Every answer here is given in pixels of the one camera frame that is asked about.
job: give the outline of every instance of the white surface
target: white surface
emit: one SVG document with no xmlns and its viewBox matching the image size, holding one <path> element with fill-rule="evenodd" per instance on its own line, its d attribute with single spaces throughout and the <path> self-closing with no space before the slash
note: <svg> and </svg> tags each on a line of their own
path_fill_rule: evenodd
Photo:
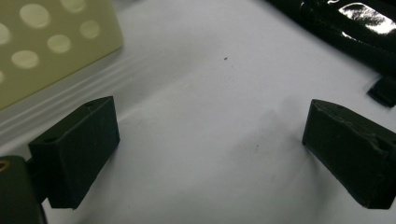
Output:
<svg viewBox="0 0 396 224">
<path fill-rule="evenodd" d="M 358 205 L 301 144 L 311 99 L 396 131 L 377 74 L 261 0 L 114 0 L 125 47 L 0 112 L 1 154 L 114 95 L 121 142 L 50 224 L 394 223 Z"/>
</svg>

